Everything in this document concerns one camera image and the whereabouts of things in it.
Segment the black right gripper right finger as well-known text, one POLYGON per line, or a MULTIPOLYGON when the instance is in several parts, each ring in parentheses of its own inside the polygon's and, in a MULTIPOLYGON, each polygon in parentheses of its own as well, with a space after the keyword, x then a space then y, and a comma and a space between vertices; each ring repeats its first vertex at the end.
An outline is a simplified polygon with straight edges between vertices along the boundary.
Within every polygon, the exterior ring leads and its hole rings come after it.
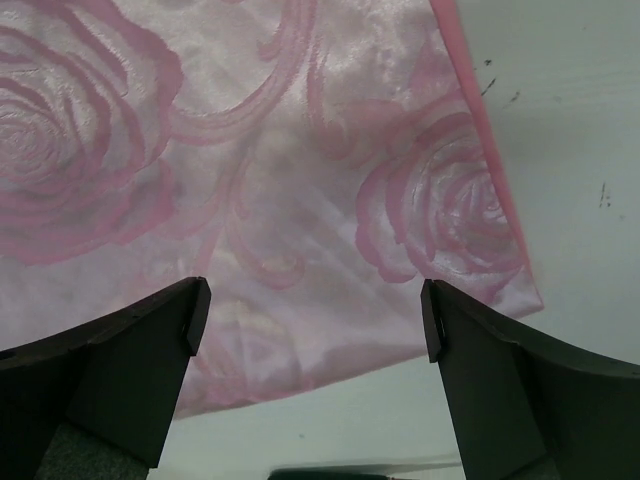
POLYGON ((469 479, 636 479, 639 368, 506 317, 444 281, 421 306, 469 479))

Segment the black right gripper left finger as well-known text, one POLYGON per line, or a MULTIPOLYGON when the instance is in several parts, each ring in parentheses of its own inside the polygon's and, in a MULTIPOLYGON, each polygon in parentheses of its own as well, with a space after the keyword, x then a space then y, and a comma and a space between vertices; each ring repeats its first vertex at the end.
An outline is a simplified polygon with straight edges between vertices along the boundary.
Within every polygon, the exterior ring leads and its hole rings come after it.
POLYGON ((186 278, 2 351, 2 478, 147 478, 159 464, 210 300, 204 278, 186 278))

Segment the pink rose satin placemat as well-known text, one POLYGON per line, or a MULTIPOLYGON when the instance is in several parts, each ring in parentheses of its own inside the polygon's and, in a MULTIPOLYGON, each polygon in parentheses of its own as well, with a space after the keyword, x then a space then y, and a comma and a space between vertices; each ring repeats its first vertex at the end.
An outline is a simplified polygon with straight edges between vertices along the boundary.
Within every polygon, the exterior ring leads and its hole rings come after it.
POLYGON ((181 417, 424 355, 425 279, 542 308, 455 2, 2 3, 2 346, 192 276, 181 417))

